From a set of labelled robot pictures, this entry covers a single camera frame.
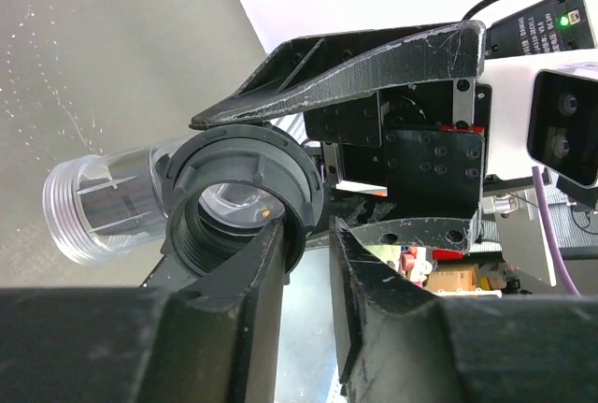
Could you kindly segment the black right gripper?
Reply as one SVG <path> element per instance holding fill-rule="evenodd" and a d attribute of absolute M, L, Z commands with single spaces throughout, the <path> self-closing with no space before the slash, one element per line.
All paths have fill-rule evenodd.
<path fill-rule="evenodd" d="M 327 181 L 320 230 L 335 216 L 363 245 L 467 252 L 481 230 L 489 115 L 470 78 L 485 35 L 464 21 L 288 40 L 190 127 L 307 111 Z"/>

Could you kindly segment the grey threaded coupling nut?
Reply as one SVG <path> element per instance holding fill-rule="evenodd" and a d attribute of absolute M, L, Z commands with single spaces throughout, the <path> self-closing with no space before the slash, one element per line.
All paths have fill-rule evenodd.
<path fill-rule="evenodd" d="M 267 126 L 208 129 L 180 145 L 164 170 L 161 253 L 195 278 L 243 250 L 273 221 L 283 224 L 285 271 L 320 221 L 320 172 L 300 144 Z"/>

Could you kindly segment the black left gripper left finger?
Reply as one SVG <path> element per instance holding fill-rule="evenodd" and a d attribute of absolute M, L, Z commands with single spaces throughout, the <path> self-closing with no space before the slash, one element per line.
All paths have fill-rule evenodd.
<path fill-rule="evenodd" d="M 270 402 L 285 275 L 283 226 L 177 292 L 5 289 L 5 402 Z"/>

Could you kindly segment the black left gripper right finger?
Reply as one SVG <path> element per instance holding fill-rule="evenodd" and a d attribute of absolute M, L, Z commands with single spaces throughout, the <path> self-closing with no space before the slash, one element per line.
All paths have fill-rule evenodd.
<path fill-rule="evenodd" d="M 350 402 L 593 402 L 597 301 L 440 297 L 330 222 L 339 380 Z"/>

